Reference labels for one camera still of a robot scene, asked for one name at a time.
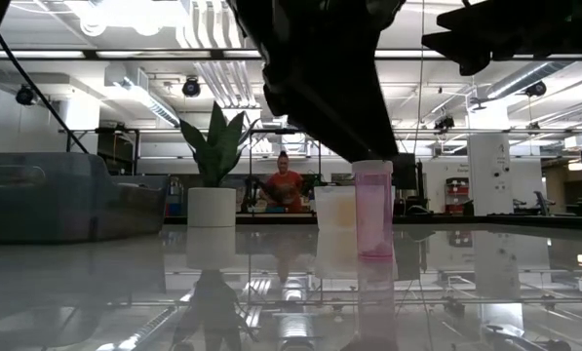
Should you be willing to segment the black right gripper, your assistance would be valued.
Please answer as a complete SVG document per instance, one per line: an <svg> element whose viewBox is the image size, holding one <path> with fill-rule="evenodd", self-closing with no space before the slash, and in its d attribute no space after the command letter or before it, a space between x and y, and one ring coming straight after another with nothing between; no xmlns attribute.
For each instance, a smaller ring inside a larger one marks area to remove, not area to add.
<svg viewBox="0 0 582 351"><path fill-rule="evenodd" d="M475 34L481 15L480 37ZM472 76L486 68L487 60L506 60L515 55L543 58L540 29L544 0L485 0L442 13L436 25L446 31L423 34L421 44L459 65L459 74Z"/></svg>

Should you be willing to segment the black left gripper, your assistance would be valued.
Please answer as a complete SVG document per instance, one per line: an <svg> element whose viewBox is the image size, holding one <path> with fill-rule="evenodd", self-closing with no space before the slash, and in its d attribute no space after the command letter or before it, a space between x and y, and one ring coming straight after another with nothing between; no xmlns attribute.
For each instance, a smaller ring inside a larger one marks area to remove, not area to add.
<svg viewBox="0 0 582 351"><path fill-rule="evenodd" d="M349 162L399 154L374 52L404 0L230 0L276 115Z"/></svg>

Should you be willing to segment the pink pill bottle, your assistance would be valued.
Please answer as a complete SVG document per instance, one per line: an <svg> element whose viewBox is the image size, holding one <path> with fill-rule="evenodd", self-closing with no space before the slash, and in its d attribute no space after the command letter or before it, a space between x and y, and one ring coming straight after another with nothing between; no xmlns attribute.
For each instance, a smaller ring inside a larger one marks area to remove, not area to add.
<svg viewBox="0 0 582 351"><path fill-rule="evenodd" d="M393 163L366 160L352 164L355 187L356 235L359 257L393 257Z"/></svg>

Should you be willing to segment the clear plastic bin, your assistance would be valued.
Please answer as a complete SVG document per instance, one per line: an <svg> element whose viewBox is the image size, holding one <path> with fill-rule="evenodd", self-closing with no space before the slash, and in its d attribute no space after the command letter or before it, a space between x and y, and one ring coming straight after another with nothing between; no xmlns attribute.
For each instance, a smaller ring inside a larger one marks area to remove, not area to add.
<svg viewBox="0 0 582 351"><path fill-rule="evenodd" d="M356 226L354 186L318 186L315 206L320 230L351 230Z"/></svg>

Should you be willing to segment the dark grey bin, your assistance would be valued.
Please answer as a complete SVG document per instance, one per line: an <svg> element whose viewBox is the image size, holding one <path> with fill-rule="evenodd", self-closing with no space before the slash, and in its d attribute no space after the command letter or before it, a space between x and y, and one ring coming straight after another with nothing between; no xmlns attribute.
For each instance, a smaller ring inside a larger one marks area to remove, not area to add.
<svg viewBox="0 0 582 351"><path fill-rule="evenodd" d="M85 153L0 153L0 244L65 244L156 234L165 175L111 175Z"/></svg>

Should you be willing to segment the person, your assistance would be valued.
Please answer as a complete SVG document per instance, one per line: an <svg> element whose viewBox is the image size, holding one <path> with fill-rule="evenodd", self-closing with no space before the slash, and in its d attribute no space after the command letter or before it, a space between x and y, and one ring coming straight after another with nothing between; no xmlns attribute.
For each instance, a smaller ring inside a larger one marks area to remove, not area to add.
<svg viewBox="0 0 582 351"><path fill-rule="evenodd" d="M303 179L299 173L290 169L290 158L286 151L280 152L277 168L278 171L264 183L259 196L266 201L268 209L283 209L287 213L300 213Z"/></svg>

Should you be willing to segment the black flat monitor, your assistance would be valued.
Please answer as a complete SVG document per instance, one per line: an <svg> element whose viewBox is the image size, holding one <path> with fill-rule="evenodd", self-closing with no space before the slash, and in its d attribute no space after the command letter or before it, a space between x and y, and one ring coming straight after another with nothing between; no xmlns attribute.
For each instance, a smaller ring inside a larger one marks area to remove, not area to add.
<svg viewBox="0 0 582 351"><path fill-rule="evenodd" d="M397 200L418 194L417 170L415 155L400 153L393 160L392 183L395 187Z"/></svg>

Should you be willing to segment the red tool cabinet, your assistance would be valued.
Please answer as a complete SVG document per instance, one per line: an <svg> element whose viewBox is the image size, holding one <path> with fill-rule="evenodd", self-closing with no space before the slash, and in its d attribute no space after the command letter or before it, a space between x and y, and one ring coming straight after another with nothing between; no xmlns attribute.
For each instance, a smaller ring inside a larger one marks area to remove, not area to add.
<svg viewBox="0 0 582 351"><path fill-rule="evenodd" d="M450 177L445 185L445 212L450 215L462 215L464 205L470 200L469 178Z"/></svg>

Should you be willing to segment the snake plant in white pot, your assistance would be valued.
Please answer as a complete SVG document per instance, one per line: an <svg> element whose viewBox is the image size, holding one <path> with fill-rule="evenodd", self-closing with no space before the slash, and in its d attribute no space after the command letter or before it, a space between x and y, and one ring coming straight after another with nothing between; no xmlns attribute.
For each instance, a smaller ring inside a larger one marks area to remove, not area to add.
<svg viewBox="0 0 582 351"><path fill-rule="evenodd" d="M226 120L221 106L213 104L206 136L181 120L180 131L190 148L202 180L201 187L187 191L187 225L189 227L233 227L236 225L236 190L222 187L224 179L239 163L245 142L258 120L245 124L246 112Z"/></svg>

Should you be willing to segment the blue storage container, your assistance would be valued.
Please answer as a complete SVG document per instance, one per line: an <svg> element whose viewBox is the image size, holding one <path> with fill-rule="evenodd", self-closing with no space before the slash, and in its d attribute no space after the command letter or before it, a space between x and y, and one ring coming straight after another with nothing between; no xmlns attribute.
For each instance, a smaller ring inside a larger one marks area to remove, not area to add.
<svg viewBox="0 0 582 351"><path fill-rule="evenodd" d="M183 216L183 185L177 176L170 178L168 193L166 198L166 217Z"/></svg>

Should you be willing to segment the black overhead beam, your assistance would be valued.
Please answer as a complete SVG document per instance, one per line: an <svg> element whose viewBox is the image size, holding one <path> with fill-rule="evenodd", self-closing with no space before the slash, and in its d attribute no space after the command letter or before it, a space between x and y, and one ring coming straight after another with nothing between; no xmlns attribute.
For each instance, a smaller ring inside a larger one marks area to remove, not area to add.
<svg viewBox="0 0 582 351"><path fill-rule="evenodd" d="M223 61L245 60L265 61L265 56L251 49L145 49L145 50L40 50L12 49L15 59L27 60L94 60L94 61ZM333 54L334 60L350 60L359 54ZM8 54L0 49L0 60L10 59ZM448 61L445 56L430 50L410 49L377 49L374 52L377 61ZM582 61L579 54L555 54L547 58L535 58L533 55L515 55L508 61Z"/></svg>

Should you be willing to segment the black metal frame station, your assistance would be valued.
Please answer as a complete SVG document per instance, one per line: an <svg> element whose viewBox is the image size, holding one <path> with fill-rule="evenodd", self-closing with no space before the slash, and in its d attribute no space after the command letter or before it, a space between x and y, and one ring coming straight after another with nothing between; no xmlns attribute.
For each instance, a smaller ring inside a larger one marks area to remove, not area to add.
<svg viewBox="0 0 582 351"><path fill-rule="evenodd" d="M316 213L315 187L323 180L321 144L298 130L264 127L251 133L249 145L249 176L257 176L266 182L278 171L277 159L280 152L286 151L290 158L290 169L299 173L303 179L300 213L287 213L283 209L268 209L263 200L258 201L250 211L314 215Z"/></svg>

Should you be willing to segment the silver round duct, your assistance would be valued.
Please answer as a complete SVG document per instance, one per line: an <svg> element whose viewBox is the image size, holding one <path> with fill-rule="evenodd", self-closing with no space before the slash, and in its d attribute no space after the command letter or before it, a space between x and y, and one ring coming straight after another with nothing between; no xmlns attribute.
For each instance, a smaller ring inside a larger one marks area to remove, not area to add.
<svg viewBox="0 0 582 351"><path fill-rule="evenodd" d="M500 81L491 84L480 95L470 97L469 103L476 105L480 109L485 109L484 103L503 99L509 95L523 91L574 64L576 64L574 60L529 63Z"/></svg>

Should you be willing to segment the black metal table frame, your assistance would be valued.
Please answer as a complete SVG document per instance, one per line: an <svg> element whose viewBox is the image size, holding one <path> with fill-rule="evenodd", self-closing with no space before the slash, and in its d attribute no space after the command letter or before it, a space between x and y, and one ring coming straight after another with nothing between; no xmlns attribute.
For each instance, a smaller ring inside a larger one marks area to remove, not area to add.
<svg viewBox="0 0 582 351"><path fill-rule="evenodd" d="M237 214L237 224L317 224L314 214ZM412 215L394 216L394 224L493 224L582 230L582 216L527 216L527 215Z"/></svg>

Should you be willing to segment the white ventilation duct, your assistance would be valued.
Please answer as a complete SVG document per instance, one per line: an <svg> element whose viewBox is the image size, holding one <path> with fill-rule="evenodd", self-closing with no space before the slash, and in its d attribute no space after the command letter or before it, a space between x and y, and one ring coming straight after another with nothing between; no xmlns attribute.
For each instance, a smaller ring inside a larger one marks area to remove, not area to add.
<svg viewBox="0 0 582 351"><path fill-rule="evenodd" d="M141 68L128 68L124 63L111 62L104 69L104 86L116 87L127 98L142 104L160 120L173 128L180 119L175 110L150 88L150 77Z"/></svg>

